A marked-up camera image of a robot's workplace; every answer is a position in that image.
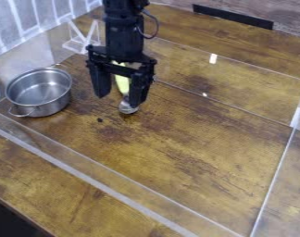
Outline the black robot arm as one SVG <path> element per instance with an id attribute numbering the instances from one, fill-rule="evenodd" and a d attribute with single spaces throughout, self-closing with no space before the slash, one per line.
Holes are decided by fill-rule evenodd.
<path id="1" fill-rule="evenodd" d="M 129 79 L 127 103 L 136 108 L 145 100 L 157 61 L 143 50 L 143 15 L 148 0 L 103 0 L 105 45 L 88 44 L 87 68 L 93 93 L 108 95 L 111 76 Z"/>

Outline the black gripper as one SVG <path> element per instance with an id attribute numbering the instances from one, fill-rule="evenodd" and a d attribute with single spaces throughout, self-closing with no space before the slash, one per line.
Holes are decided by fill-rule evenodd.
<path id="1" fill-rule="evenodd" d="M 145 100 L 155 75 L 157 61 L 144 53 L 132 56 L 112 56 L 104 46 L 88 45 L 87 68 L 91 75 L 93 93 L 103 98 L 109 93 L 109 74 L 131 79 L 128 85 L 128 104 L 137 107 Z"/>

